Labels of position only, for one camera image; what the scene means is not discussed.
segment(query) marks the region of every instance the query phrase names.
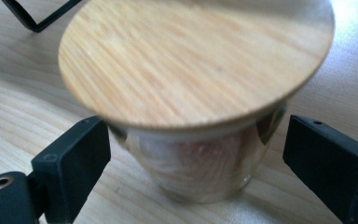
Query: black bracket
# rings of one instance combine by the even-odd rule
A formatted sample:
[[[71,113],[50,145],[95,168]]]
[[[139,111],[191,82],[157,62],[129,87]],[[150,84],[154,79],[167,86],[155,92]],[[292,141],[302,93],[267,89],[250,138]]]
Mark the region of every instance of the black bracket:
[[[358,142],[318,120],[292,116],[283,159],[343,223],[358,223]]]
[[[31,15],[18,3],[16,0],[2,0],[5,5],[10,9],[10,11],[17,17],[17,19],[24,25],[27,29],[39,33],[43,31],[46,27],[51,25],[56,21],[60,16],[65,14],[69,9],[74,7],[81,0],[69,0],[62,7],[57,9],[39,24],[36,24]]]
[[[73,223],[110,161],[107,125],[79,121],[32,159],[33,171],[0,175],[0,223]]]

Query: clamp jaw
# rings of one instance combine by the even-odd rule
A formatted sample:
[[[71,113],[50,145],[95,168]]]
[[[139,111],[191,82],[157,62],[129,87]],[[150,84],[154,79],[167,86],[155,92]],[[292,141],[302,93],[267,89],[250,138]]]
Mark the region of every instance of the clamp jaw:
[[[33,171],[0,175],[0,223],[73,223],[110,161],[107,125],[79,121],[32,159]]]

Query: bamboo lid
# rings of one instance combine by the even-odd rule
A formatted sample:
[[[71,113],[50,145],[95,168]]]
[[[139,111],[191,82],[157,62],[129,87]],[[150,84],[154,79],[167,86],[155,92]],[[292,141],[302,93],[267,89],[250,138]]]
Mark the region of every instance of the bamboo lid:
[[[91,0],[60,45],[77,100],[116,124],[207,128],[256,118],[315,73],[327,0]]]

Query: round lid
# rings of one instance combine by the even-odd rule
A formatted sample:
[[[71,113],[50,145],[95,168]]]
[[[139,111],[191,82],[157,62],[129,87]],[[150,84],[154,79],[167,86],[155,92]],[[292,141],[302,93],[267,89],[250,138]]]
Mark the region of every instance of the round lid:
[[[67,88],[128,127],[207,128],[256,118],[319,67],[327,0],[91,0],[60,45]]]

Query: black plastic grip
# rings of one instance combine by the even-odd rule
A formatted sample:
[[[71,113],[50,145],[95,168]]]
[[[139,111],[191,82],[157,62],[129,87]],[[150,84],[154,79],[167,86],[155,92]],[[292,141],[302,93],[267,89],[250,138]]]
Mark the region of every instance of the black plastic grip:
[[[358,223],[358,142],[318,120],[292,116],[283,159],[343,223]]]

